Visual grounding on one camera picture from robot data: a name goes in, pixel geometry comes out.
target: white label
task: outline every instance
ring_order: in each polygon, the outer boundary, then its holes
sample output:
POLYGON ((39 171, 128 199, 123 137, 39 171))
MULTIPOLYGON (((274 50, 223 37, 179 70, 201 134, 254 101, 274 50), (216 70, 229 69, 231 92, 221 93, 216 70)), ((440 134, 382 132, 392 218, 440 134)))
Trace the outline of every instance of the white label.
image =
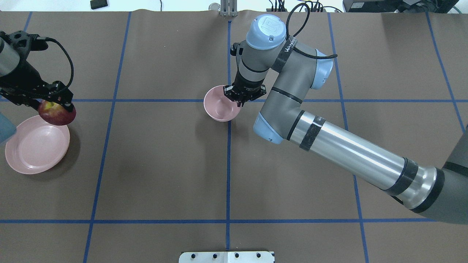
POLYGON ((364 2, 353 3, 351 8, 361 8, 364 5, 364 2))

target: gray robotic arm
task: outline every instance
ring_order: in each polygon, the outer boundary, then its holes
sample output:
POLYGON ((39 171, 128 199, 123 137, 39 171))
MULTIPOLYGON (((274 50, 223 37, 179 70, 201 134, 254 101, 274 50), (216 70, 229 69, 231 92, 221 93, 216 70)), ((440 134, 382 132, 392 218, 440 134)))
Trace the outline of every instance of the gray robotic arm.
POLYGON ((308 90, 320 88, 328 78, 333 60, 288 36, 276 16, 258 16, 246 40, 234 44, 231 54, 238 70, 224 92, 238 106, 265 94, 262 82, 270 68, 279 72, 255 121, 257 135, 276 144, 286 139, 315 152, 422 216, 468 224, 466 133, 442 169, 422 167, 301 110, 308 90))

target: robotic arm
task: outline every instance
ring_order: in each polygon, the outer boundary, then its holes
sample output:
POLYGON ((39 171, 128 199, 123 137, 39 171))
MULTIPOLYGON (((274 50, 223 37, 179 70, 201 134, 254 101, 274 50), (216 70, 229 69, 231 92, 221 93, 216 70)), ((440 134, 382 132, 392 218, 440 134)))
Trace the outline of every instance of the robotic arm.
POLYGON ((62 106, 66 112, 72 115, 74 110, 72 103, 73 93, 68 89, 72 81, 72 61, 64 47, 57 40, 49 37, 40 37, 37 34, 28 34, 24 31, 17 31, 11 34, 0 31, 1 96, 16 105, 24 104, 35 110, 38 110, 40 107, 40 102, 36 99, 44 99, 47 102, 53 102, 62 106), (26 61, 30 51, 46 50, 48 48, 47 42, 56 43, 70 62, 72 73, 67 85, 64 85, 61 81, 54 81, 52 84, 45 82, 41 79, 39 72, 26 61))
POLYGON ((319 89, 333 67, 333 56, 298 42, 274 15, 253 20, 246 40, 235 43, 237 74, 224 87, 238 106, 264 95, 262 82, 279 72, 254 124, 260 137, 283 139, 312 151, 380 188, 406 208, 437 221, 468 224, 468 135, 465 133, 442 169, 422 167, 324 118, 301 110, 310 88, 319 89))

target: bowl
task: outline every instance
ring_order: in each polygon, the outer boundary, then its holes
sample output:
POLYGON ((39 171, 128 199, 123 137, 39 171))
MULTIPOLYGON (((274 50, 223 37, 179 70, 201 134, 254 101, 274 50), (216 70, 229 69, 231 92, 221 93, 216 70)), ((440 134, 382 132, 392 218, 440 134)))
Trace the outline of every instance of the bowl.
POLYGON ((227 122, 234 119, 241 111, 236 102, 232 102, 224 96, 223 85, 210 89, 203 99, 206 113, 219 122, 227 122))

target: red apple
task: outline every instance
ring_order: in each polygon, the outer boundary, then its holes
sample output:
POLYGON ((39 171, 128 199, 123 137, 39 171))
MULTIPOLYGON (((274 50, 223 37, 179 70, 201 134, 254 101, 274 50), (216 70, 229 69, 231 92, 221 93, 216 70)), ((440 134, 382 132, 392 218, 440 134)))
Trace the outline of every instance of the red apple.
POLYGON ((45 100, 42 100, 37 111, 44 121, 57 126, 67 125, 76 117, 76 107, 68 112, 62 105, 45 100))

